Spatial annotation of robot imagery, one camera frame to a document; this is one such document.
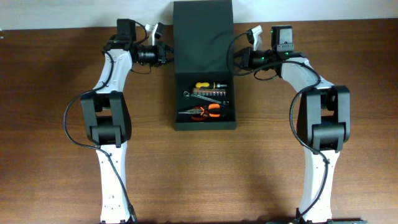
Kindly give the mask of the silver double-ended wrench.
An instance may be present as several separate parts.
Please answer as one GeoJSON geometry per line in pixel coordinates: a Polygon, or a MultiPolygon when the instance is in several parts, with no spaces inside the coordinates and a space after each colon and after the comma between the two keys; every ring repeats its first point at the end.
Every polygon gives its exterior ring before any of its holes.
{"type": "Polygon", "coordinates": [[[199,99],[202,99],[202,100],[205,100],[205,101],[209,101],[209,102],[212,102],[212,103],[217,103],[217,104],[221,104],[221,105],[225,105],[225,106],[229,105],[228,101],[219,101],[219,100],[216,100],[216,99],[213,99],[213,98],[209,98],[207,96],[201,96],[201,95],[196,95],[196,94],[193,94],[193,93],[189,93],[188,91],[183,92],[183,96],[199,98],[199,99]]]}

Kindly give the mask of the yellow black stubby screwdriver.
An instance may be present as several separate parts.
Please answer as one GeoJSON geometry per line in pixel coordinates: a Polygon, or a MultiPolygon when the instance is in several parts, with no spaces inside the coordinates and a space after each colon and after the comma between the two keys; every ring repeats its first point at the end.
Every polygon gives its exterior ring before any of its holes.
{"type": "Polygon", "coordinates": [[[195,88],[203,88],[203,89],[221,89],[226,88],[227,84],[217,83],[217,82],[197,82],[195,84],[195,88]]]}

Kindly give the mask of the orange socket bit rail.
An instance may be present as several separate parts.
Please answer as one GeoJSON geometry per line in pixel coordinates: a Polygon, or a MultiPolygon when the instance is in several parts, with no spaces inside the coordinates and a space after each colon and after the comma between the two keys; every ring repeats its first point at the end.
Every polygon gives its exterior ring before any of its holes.
{"type": "Polygon", "coordinates": [[[200,96],[226,96],[225,89],[193,88],[192,93],[200,96]]]}

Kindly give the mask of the orange black long-nose pliers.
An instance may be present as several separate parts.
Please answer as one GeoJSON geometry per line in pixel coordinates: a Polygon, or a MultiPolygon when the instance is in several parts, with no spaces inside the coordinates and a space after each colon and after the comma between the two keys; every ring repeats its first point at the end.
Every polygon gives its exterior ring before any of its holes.
{"type": "Polygon", "coordinates": [[[205,106],[197,106],[193,109],[179,111],[179,114],[190,115],[194,121],[204,121],[208,118],[220,118],[221,117],[221,105],[212,103],[205,106]]]}

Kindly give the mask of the small red cutting pliers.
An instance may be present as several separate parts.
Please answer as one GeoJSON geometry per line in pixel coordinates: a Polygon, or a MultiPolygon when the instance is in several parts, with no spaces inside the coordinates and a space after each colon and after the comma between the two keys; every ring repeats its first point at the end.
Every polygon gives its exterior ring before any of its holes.
{"type": "Polygon", "coordinates": [[[203,107],[196,107],[192,109],[192,120],[194,121],[203,121],[208,118],[207,112],[203,107]]]}

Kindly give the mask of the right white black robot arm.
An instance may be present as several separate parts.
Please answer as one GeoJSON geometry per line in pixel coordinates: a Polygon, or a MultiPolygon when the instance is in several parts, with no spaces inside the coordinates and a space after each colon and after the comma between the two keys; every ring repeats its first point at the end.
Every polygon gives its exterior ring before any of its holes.
{"type": "Polygon", "coordinates": [[[261,50],[262,27],[244,32],[250,46],[227,56],[238,75],[274,70],[296,91],[289,111],[299,104],[297,119],[290,118],[293,135],[303,147],[303,195],[292,223],[332,223],[331,192],[337,160],[351,134],[349,89],[324,79],[307,56],[295,51],[290,25],[271,29],[271,48],[261,50]]]}

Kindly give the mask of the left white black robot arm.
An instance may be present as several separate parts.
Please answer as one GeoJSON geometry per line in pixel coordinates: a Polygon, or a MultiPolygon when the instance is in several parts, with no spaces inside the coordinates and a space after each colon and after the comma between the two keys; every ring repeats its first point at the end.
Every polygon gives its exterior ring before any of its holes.
{"type": "Polygon", "coordinates": [[[117,20],[117,33],[104,46],[104,67],[95,87],[80,103],[88,139],[95,147],[101,174],[101,223],[135,223],[137,218],[126,189],[125,158],[132,124],[123,90],[134,64],[158,67],[170,62],[173,49],[159,39],[165,26],[145,25],[145,39],[136,39],[137,22],[117,20]]]}

